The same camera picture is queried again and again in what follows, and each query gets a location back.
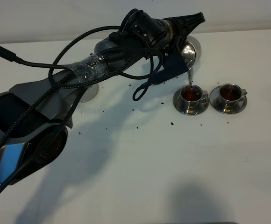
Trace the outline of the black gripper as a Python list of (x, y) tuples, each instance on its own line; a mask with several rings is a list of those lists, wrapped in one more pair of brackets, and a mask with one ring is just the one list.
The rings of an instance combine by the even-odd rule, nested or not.
[(147, 18), (147, 37), (149, 46), (162, 49), (169, 45), (175, 37), (186, 38), (206, 20), (202, 12), (187, 16), (169, 17), (165, 19)]

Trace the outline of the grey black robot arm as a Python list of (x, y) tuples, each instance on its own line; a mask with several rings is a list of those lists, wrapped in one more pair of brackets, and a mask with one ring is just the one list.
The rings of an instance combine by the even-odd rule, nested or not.
[(0, 57), (48, 70), (46, 79), (0, 94), (0, 193), (54, 161), (64, 149), (72, 115), (82, 96), (115, 76), (143, 80), (138, 101), (152, 85), (190, 69), (189, 34), (203, 13), (153, 19), (133, 9), (119, 26), (92, 29), (69, 43), (51, 64), (23, 60), (0, 46)]

